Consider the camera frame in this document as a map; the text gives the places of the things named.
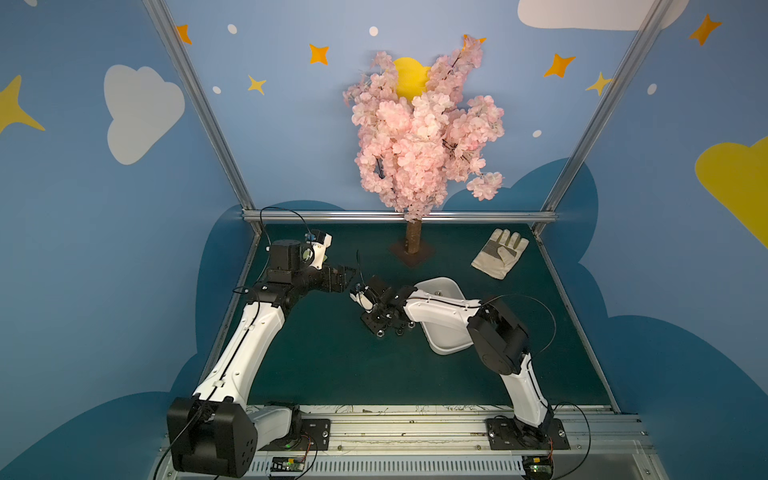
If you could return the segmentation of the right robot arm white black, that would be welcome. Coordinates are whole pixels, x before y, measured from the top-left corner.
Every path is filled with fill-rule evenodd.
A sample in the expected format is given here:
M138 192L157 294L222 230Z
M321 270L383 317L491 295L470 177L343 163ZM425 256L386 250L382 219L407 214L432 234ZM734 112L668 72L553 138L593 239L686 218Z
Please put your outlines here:
M554 412L539 387L527 327L499 297L464 297L458 284L437 277L398 289L373 276L351 289L362 321L378 337L401 335L420 324L430 348L450 355L473 347L480 361L502 379L514 416L508 430L518 443L535 448L548 441Z

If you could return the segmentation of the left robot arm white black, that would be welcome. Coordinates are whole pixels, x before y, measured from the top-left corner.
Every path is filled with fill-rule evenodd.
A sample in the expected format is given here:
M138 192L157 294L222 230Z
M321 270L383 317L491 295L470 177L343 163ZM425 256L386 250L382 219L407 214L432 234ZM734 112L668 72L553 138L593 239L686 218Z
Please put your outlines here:
M167 455L179 472L241 478L255 454L269 445L301 444L295 406L267 405L248 412L248 398L266 352L290 311L311 291L340 293L356 271L326 263L330 234L313 230L305 240L269 247L264 273L245 288L241 320L221 357L190 397L167 412Z

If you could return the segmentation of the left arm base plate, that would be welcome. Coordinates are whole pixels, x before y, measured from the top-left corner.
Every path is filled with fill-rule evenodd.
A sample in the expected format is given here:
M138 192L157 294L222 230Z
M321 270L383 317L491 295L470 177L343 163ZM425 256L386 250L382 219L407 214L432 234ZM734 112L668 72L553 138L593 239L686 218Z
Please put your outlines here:
M293 425L285 437L272 441L262 451L327 451L331 426L330 419L302 419L300 425Z

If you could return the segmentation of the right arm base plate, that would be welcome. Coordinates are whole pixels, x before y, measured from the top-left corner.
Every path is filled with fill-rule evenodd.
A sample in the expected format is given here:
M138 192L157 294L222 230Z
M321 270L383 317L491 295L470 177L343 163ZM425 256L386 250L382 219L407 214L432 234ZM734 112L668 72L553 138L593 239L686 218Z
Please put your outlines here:
M512 450L569 450L570 443L562 422L553 418L543 428L532 427L516 417L497 415L485 420L490 448Z

